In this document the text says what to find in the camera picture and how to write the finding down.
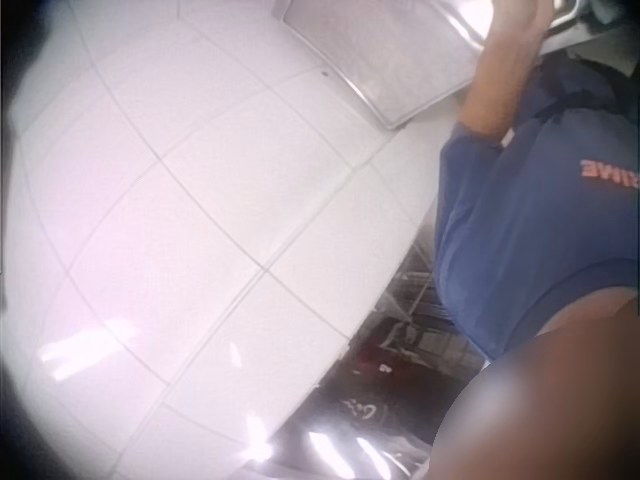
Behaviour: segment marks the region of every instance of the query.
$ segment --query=hand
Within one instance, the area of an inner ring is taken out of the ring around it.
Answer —
[[[494,35],[542,39],[555,16],[554,0],[493,0]]]

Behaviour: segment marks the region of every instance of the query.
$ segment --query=blurry foreground object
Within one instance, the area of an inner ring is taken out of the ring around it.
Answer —
[[[539,336],[483,370],[449,410],[426,479],[640,478],[637,308]]]

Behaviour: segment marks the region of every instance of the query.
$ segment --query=metal edge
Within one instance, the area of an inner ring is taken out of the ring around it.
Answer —
[[[316,52],[316,54],[320,58],[322,58],[325,62],[327,62],[327,64],[329,64],[331,68],[333,68],[333,70],[353,89],[353,91],[356,92],[358,97],[360,97],[360,99],[367,105],[367,107],[369,107],[369,109],[373,112],[376,118],[380,120],[380,123],[382,123],[382,125],[385,128],[387,128],[388,130],[394,130],[398,125],[400,125],[400,123],[402,122],[399,122],[399,123],[388,122],[385,119],[384,115],[376,108],[376,106],[371,103],[371,101],[366,97],[366,95],[349,79],[349,77],[342,70],[340,70],[340,68],[337,67],[337,65],[333,61],[331,61],[324,53],[318,50],[311,43],[311,41],[309,41],[302,33],[296,30],[296,28],[293,25],[287,23],[287,14],[289,13],[289,10],[292,5],[293,5],[293,0],[289,2],[289,7],[287,8],[287,11],[285,12],[285,14],[282,16],[282,23],[286,25],[289,28],[289,30],[291,30],[296,35],[296,37],[298,37],[301,41],[303,41],[305,45],[307,45],[311,50]]]
[[[477,52],[482,52],[484,50],[484,42],[478,40],[474,35],[474,30],[470,25],[465,25],[465,23],[456,15],[454,15],[449,10],[449,5],[440,0],[436,0],[431,2],[431,5],[435,7],[435,10],[440,13],[449,24],[456,29],[456,31],[462,36],[462,38]],[[564,23],[570,22],[571,20],[575,20],[583,10],[589,5],[588,0],[575,0],[575,4],[573,8],[567,12],[565,15],[558,17],[551,22],[549,26],[549,30],[562,25]]]
[[[578,17],[578,15],[582,12],[582,9],[587,6],[588,2],[586,0],[575,0],[575,5],[571,11],[567,12],[565,15],[556,18],[553,22],[551,22],[551,27],[554,28],[558,25],[562,25],[563,23],[570,22]]]
[[[472,32],[474,31],[470,26],[465,26],[462,21],[455,15],[449,11],[447,6],[444,3],[436,0],[435,2],[431,2],[431,5],[435,8],[435,10],[442,15],[449,24],[455,28],[458,34],[477,52],[482,52],[484,50],[484,44],[478,42]]]
[[[358,97],[360,97],[360,99],[367,105],[367,107],[369,107],[369,109],[373,112],[373,114],[376,116],[376,118],[380,121],[380,123],[382,123],[382,125],[387,130],[396,130],[403,123],[408,122],[413,117],[415,117],[416,115],[418,115],[422,111],[424,111],[427,108],[429,108],[431,105],[434,105],[434,104],[438,103],[440,100],[444,99],[445,97],[447,97],[447,96],[449,96],[449,95],[461,90],[462,88],[466,87],[467,85],[469,85],[471,83],[471,80],[473,80],[472,78],[469,78],[469,79],[464,80],[464,81],[462,81],[460,83],[457,83],[452,88],[450,88],[450,89],[444,91],[443,93],[441,93],[440,95],[434,97],[434,99],[432,101],[429,101],[427,104],[423,104],[423,105],[411,110],[409,113],[406,113],[406,114],[402,115],[398,120],[389,121],[378,110],[378,108],[373,103],[371,103],[371,101],[367,98],[367,96],[349,79],[349,77],[332,60],[330,60],[324,53],[322,53],[320,50],[318,50],[302,33],[300,33],[298,30],[296,30],[293,25],[287,23],[287,14],[289,13],[289,10],[290,10],[291,6],[293,5],[293,1],[294,0],[290,0],[289,1],[289,6],[287,7],[286,12],[282,16],[282,20],[281,20],[282,23],[284,25],[286,25],[289,28],[289,30],[296,35],[296,37],[298,37],[302,42],[304,42],[305,45],[307,45],[311,50],[316,52],[316,54],[320,58],[322,58],[340,76],[340,78],[342,78],[342,80],[344,80],[351,87],[351,89],[358,95]]]

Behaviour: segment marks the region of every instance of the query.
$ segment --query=stainless steel panel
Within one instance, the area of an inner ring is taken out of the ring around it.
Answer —
[[[395,128],[459,90],[477,54],[433,0],[293,0],[284,23]]]

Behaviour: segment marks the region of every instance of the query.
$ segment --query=blue shirt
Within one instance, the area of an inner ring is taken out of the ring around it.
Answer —
[[[578,62],[556,78],[566,95],[615,101]],[[536,118],[558,100],[535,72],[506,148],[457,126],[442,151],[436,286],[490,360],[589,293],[638,287],[638,129],[605,109]]]

